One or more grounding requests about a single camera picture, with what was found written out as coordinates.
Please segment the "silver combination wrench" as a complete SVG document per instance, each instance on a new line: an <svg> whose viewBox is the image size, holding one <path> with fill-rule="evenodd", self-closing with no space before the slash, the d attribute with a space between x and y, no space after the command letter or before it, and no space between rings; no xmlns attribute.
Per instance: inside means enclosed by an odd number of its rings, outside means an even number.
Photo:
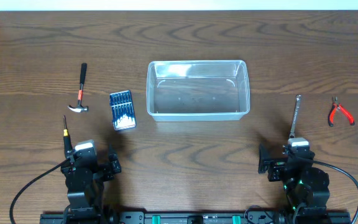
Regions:
<svg viewBox="0 0 358 224"><path fill-rule="evenodd" d="M296 95L296 102L295 102L295 109L293 114L293 119L291 122L291 129L290 129L290 135L289 138L295 138L295 128L296 128L296 122L298 119L298 113L300 109L300 103L301 103L301 95Z"/></svg>

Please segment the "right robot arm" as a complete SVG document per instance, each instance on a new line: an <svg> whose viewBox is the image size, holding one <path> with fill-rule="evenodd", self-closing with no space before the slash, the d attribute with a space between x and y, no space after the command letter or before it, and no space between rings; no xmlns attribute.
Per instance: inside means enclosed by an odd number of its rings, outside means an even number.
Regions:
<svg viewBox="0 0 358 224"><path fill-rule="evenodd" d="M313 167L315 153L308 146L284 145L279 156L259 145L258 173L267 174L270 182L282 182L289 206L296 217L326 214L330 193L329 175Z"/></svg>

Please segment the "blue precision screwdriver set case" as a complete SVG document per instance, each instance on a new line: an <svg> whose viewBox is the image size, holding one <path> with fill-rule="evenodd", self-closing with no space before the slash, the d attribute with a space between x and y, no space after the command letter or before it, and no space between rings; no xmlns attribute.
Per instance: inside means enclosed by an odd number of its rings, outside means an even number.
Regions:
<svg viewBox="0 0 358 224"><path fill-rule="evenodd" d="M114 129L120 131L136 127L131 91L111 93L109 99Z"/></svg>

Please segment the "claw hammer black handle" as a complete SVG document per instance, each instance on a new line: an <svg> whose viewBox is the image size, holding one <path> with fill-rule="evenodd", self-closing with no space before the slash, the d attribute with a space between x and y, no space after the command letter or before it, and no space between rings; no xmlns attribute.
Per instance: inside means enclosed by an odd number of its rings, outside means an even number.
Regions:
<svg viewBox="0 0 358 224"><path fill-rule="evenodd" d="M78 91L77 105L76 106L68 105L68 109L75 113L83 113L83 112L89 111L88 106L82 105L83 88L84 88L84 84L85 84L86 71L87 71L87 63L82 63L81 64L81 72L80 72L80 89Z"/></svg>

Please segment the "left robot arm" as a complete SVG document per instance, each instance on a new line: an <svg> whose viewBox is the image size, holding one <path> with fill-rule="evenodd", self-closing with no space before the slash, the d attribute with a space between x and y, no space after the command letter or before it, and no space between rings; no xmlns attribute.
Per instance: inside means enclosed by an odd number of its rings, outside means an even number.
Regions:
<svg viewBox="0 0 358 224"><path fill-rule="evenodd" d="M62 223L118 223L118 214L103 204L104 183L122 171L116 151L109 146L108 161L98 164L92 147L67 153L61 172L66 178L69 205Z"/></svg>

